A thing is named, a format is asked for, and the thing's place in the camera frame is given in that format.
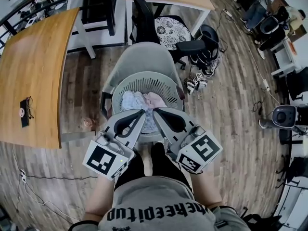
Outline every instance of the black office chair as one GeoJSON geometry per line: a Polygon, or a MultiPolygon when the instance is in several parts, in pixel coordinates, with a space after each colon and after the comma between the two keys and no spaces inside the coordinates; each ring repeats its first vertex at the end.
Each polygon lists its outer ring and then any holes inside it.
{"type": "Polygon", "coordinates": [[[270,230],[278,231],[283,224],[279,222],[281,216],[262,218],[258,214],[250,214],[242,219],[246,222],[251,231],[270,230]]]}
{"type": "Polygon", "coordinates": [[[136,31],[130,35],[133,43],[154,42],[164,45],[172,55],[174,62],[182,64],[180,59],[184,56],[198,54],[205,49],[202,40],[195,40],[190,34],[183,20],[179,16],[160,16],[154,18],[152,10],[145,0],[134,0],[138,16],[132,17],[136,31]]]}
{"type": "Polygon", "coordinates": [[[308,178],[308,158],[295,157],[286,172],[287,183],[290,183],[294,177],[308,178]]]}
{"type": "Polygon", "coordinates": [[[305,67],[302,71],[297,73],[295,70],[287,75],[286,82],[289,90],[289,94],[292,100],[301,99],[303,95],[297,97],[301,93],[308,91],[308,67],[305,67]]]}

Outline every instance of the laundry basket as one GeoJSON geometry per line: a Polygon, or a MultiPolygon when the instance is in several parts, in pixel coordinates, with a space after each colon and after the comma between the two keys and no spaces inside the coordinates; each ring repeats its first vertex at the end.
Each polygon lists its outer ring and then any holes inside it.
{"type": "Polygon", "coordinates": [[[177,84],[168,76],[156,72],[140,72],[128,76],[114,91],[112,97],[113,114],[121,112],[122,96],[127,90],[141,93],[154,92],[169,108],[183,110],[183,101],[177,93],[177,84]]]}
{"type": "MultiPolygon", "coordinates": [[[[107,99],[112,114],[121,111],[123,93],[127,90],[154,92],[167,107],[182,110],[185,98],[179,75],[169,51],[152,42],[137,43],[127,48],[106,80],[101,98],[101,112],[107,119],[107,99]]],[[[140,134],[139,142],[161,141],[159,132],[140,134]]]]}

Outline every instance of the sneaker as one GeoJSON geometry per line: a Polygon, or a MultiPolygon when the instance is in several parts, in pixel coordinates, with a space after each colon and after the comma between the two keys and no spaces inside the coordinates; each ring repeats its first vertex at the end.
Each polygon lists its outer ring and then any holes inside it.
{"type": "Polygon", "coordinates": [[[251,29],[249,29],[249,28],[247,27],[247,25],[246,25],[246,24],[244,24],[244,28],[247,30],[247,32],[249,32],[250,34],[252,34],[252,30],[251,30],[251,29]]]}
{"type": "Polygon", "coordinates": [[[259,126],[260,126],[262,129],[266,129],[266,127],[264,127],[264,126],[261,125],[261,120],[260,120],[260,119],[258,120],[258,124],[259,124],[259,126]]]}
{"type": "Polygon", "coordinates": [[[240,20],[241,20],[241,22],[243,22],[243,23],[247,23],[247,20],[244,20],[244,19],[242,19],[242,18],[240,18],[240,20]]]}
{"type": "Polygon", "coordinates": [[[258,52],[259,52],[259,55],[262,57],[262,59],[265,60],[264,52],[260,50],[260,48],[258,48],[258,52]]]}

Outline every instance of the chair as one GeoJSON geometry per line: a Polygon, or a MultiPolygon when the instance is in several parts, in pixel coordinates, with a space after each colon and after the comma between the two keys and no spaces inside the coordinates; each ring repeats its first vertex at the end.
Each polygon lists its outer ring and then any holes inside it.
{"type": "Polygon", "coordinates": [[[303,100],[303,95],[297,97],[301,93],[308,91],[308,67],[297,73],[295,70],[287,75],[286,82],[289,94],[292,100],[303,100]]]}
{"type": "Polygon", "coordinates": [[[145,0],[134,0],[138,16],[132,17],[135,28],[130,36],[133,43],[154,42],[164,45],[172,55],[174,63],[180,62],[184,69],[184,56],[199,53],[205,48],[202,40],[195,40],[179,16],[154,18],[145,0]]]}
{"type": "Polygon", "coordinates": [[[251,231],[260,231],[260,230],[271,230],[271,231],[278,231],[283,224],[279,222],[281,216],[269,217],[269,218],[262,218],[258,214],[250,214],[242,219],[251,231]]]}

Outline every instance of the light blue cloth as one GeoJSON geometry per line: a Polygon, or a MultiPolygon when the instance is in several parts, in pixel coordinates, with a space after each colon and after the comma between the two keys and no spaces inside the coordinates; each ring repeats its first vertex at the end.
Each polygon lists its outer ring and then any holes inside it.
{"type": "Polygon", "coordinates": [[[249,29],[255,28],[258,25],[266,13],[266,9],[259,3],[250,6],[249,10],[243,17],[247,21],[246,25],[249,29]]]}
{"type": "Polygon", "coordinates": [[[139,91],[132,92],[128,90],[124,92],[122,96],[121,111],[133,109],[143,109],[146,112],[146,119],[141,133],[153,133],[158,131],[158,128],[153,120],[153,108],[146,103],[143,94],[139,91]]]}

